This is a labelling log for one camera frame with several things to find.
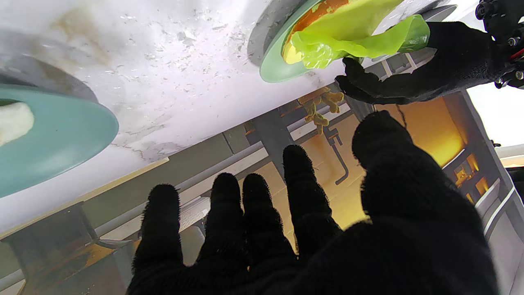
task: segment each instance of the gloved hand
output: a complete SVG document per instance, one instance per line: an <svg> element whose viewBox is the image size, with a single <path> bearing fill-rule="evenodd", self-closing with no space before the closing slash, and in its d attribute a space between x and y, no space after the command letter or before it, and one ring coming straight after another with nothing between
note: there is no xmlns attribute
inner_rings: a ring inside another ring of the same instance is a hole
<svg viewBox="0 0 524 295"><path fill-rule="evenodd" d="M341 229L331 218L322 187L303 148L283 153L297 256L282 232L262 176L244 179L243 205L236 178L220 174L213 183L205 242L196 263L186 267L180 245L179 196L171 185L158 185L144 211L142 241L133 261L127 293L195 294L276 293Z"/></svg>
<svg viewBox="0 0 524 295"><path fill-rule="evenodd" d="M346 75L336 77L340 89L371 104L408 104L494 82L513 70L489 34L460 22L428 25L428 47L437 52L426 65L381 82L375 74L365 73L356 60L344 58Z"/></svg>

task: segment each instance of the white food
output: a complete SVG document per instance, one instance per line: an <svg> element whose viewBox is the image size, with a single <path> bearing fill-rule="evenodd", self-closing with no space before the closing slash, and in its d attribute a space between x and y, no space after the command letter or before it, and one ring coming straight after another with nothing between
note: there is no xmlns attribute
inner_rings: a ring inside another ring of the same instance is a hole
<svg viewBox="0 0 524 295"><path fill-rule="evenodd" d="M23 102L0 107L0 146L26 135L34 123L35 116Z"/></svg>

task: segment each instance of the green plate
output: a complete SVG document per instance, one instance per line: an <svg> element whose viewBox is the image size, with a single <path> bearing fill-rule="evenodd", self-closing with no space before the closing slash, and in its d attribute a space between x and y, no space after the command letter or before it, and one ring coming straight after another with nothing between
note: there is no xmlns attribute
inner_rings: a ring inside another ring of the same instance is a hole
<svg viewBox="0 0 524 295"><path fill-rule="evenodd" d="M322 1L323 0L309 0L304 3L288 18L286 23L282 26L282 29L278 31L269 45L267 52L264 55L264 59L262 60L262 64L260 65L260 76L262 77L262 80L268 83L284 82L310 71L310 69L306 69L301 62L288 65L284 61L284 58L282 58L282 49L284 47L284 42L295 23L298 22L298 20L308 12L308 10Z"/></svg>
<svg viewBox="0 0 524 295"><path fill-rule="evenodd" d="M110 110L96 103L0 84L0 103L26 103L35 116L24 136L0 146L0 197L51 179L94 157L118 132Z"/></svg>

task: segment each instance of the fuzzy fabric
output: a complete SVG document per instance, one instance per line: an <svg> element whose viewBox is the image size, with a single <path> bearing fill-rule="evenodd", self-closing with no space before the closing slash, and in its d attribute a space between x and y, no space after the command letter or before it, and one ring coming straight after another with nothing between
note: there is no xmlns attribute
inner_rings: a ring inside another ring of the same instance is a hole
<svg viewBox="0 0 524 295"><path fill-rule="evenodd" d="M298 255L264 179L245 178L243 213L237 180L221 174L204 245L186 267L178 194L155 187L128 294L498 294L475 208L389 113L359 125L353 151L367 171L361 197L370 219L342 231L306 152L284 150Z"/></svg>
<svg viewBox="0 0 524 295"><path fill-rule="evenodd" d="M428 47L437 53L426 65L381 82L375 74L365 73L356 60L345 58L346 75L336 77L342 91L371 104L408 104L494 82L514 69L489 34L460 22L428 25Z"/></svg>

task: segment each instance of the white marble countertop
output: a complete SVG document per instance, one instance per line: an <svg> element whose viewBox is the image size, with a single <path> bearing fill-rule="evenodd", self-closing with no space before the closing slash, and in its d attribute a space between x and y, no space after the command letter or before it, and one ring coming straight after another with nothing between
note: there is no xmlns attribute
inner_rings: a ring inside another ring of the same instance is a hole
<svg viewBox="0 0 524 295"><path fill-rule="evenodd" d="M1 73L96 97L120 130L86 163L1 198L0 233L331 83L340 62L284 83L259 76L268 31L299 2L1 1ZM377 31L431 2L405 0Z"/></svg>

